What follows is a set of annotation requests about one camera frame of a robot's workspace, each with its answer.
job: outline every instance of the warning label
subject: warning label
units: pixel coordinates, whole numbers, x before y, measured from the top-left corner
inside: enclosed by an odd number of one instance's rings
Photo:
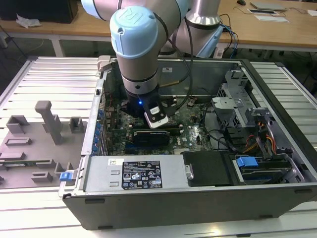
[[[122,188],[163,188],[159,161],[123,162]]]

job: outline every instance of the barcode sticker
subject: barcode sticker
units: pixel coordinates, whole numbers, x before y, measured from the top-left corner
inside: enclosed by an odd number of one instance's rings
[[[122,165],[124,159],[109,159],[108,160],[108,165]]]

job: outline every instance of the black cover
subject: black cover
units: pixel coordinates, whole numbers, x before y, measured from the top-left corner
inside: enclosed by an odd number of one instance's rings
[[[183,157],[184,163],[192,167],[194,174],[194,178],[188,180],[191,187],[240,185],[227,152],[186,152]]]
[[[28,19],[71,23],[78,11],[76,0],[0,0],[2,20]]]

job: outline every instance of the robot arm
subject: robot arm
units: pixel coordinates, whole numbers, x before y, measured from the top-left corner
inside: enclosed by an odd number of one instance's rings
[[[151,128],[168,122],[159,98],[158,54],[173,35],[174,44],[190,52],[187,16],[193,32],[194,54],[209,57],[222,32],[219,0],[82,0],[85,10],[110,19],[111,41],[127,93],[130,111],[144,115]]]

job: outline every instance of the aluminum extrusion table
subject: aluminum extrusion table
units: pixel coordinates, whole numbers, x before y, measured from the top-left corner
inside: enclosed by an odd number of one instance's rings
[[[253,66],[317,148],[316,100],[284,67],[260,62],[254,62]],[[68,121],[73,115],[88,120],[98,78],[96,58],[40,57],[27,61],[0,97],[1,140],[7,133],[5,123],[12,114],[19,112],[28,121],[42,121],[33,112],[38,100],[51,100],[52,112],[59,114],[61,121]],[[254,94],[265,106],[259,95]],[[317,233],[317,202],[303,203],[277,219],[87,231],[57,191],[58,187],[0,190],[0,237],[235,238],[251,234],[257,238],[313,238]]]

